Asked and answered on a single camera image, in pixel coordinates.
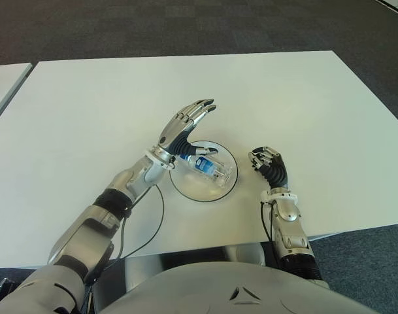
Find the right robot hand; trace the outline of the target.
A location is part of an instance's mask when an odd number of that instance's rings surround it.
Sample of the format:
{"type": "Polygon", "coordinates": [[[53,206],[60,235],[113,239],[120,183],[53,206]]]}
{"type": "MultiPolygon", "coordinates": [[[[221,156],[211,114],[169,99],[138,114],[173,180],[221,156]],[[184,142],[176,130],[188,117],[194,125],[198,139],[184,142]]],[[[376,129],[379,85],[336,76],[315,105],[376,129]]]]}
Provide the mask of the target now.
{"type": "Polygon", "coordinates": [[[287,188],[288,174],[279,152],[271,147],[258,147],[248,153],[253,169],[259,172],[271,188],[287,188]]]}

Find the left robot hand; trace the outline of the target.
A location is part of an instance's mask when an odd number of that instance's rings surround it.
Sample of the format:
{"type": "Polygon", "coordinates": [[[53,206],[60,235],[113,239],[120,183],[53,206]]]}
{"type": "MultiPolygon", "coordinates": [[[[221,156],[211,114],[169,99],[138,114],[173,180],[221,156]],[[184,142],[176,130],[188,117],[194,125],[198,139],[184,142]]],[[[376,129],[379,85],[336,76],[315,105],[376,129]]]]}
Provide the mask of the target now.
{"type": "Polygon", "coordinates": [[[173,156],[206,156],[218,153],[216,148],[193,146],[188,137],[198,123],[216,109],[213,99],[201,99],[183,107],[164,127],[158,145],[173,156]]]}

